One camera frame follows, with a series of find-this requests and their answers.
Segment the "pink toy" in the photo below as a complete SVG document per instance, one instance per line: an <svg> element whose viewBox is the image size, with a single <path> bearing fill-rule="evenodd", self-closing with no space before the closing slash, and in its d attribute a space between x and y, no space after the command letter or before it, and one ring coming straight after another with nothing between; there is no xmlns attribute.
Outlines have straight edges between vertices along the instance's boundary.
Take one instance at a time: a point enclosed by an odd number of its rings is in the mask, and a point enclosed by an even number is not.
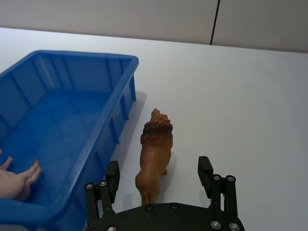
<svg viewBox="0 0 308 231"><path fill-rule="evenodd" d="M0 166L0 198L26 201L31 194L31 184L33 184L41 173L38 160L33 166L22 173L15 174L7 171L13 159L9 157Z"/></svg>

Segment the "white table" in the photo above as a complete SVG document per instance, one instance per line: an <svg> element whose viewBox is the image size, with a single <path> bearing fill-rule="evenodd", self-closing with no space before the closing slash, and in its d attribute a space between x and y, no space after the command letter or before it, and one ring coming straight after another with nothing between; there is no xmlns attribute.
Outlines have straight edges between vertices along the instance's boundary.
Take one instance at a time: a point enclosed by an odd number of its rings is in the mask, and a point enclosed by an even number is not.
<svg viewBox="0 0 308 231"><path fill-rule="evenodd" d="M141 203L140 135L157 107L174 126L173 156L158 202L208 207L198 156L237 178L247 231L306 230L308 54L0 28L0 72L34 50L136 55L137 102L113 159L114 210Z"/></svg>

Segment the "blue plastic bin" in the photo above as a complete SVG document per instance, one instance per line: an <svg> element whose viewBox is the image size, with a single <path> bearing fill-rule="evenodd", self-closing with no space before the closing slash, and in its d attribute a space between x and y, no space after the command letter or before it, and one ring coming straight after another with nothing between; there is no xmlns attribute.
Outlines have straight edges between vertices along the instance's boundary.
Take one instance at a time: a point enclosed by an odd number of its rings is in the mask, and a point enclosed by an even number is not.
<svg viewBox="0 0 308 231"><path fill-rule="evenodd" d="M20 173L38 159L43 171L25 203L0 199L0 224L82 230L84 185L104 177L137 66L134 56L35 51L0 75L0 163L11 156Z"/></svg>

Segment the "toy pig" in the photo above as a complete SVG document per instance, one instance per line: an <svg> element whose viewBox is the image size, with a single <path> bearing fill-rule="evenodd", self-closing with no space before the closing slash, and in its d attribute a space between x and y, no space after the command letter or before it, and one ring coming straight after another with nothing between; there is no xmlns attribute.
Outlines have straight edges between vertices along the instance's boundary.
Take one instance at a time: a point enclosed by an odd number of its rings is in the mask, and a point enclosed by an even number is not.
<svg viewBox="0 0 308 231"><path fill-rule="evenodd" d="M0 198L26 201L31 194L31 184L33 184L41 173L41 167L37 160L33 166L22 173L15 174L7 171L13 159L9 157L0 166Z"/></svg>
<svg viewBox="0 0 308 231"><path fill-rule="evenodd" d="M159 194L159 179L167 174L173 145L172 124L167 115L154 109L151 120L144 125L140 137L142 150L141 170L136 176L136 187L141 195L142 205L154 204Z"/></svg>

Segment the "white surface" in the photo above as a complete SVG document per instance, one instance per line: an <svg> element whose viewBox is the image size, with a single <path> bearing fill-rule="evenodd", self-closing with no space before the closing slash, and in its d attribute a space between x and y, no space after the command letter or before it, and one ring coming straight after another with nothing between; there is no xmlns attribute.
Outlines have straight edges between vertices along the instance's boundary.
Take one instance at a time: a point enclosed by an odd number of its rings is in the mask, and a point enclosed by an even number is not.
<svg viewBox="0 0 308 231"><path fill-rule="evenodd" d="M217 0L2 0L0 26L209 44Z"/></svg>
<svg viewBox="0 0 308 231"><path fill-rule="evenodd" d="M198 156L237 178L247 231L306 230L308 54L127 38L0 29L0 72L38 49L136 55L137 102L113 159L121 179L114 204L139 206L140 135L154 107L174 126L173 156L158 202L208 206Z"/></svg>
<svg viewBox="0 0 308 231"><path fill-rule="evenodd" d="M307 0L222 0L213 45L308 52Z"/></svg>

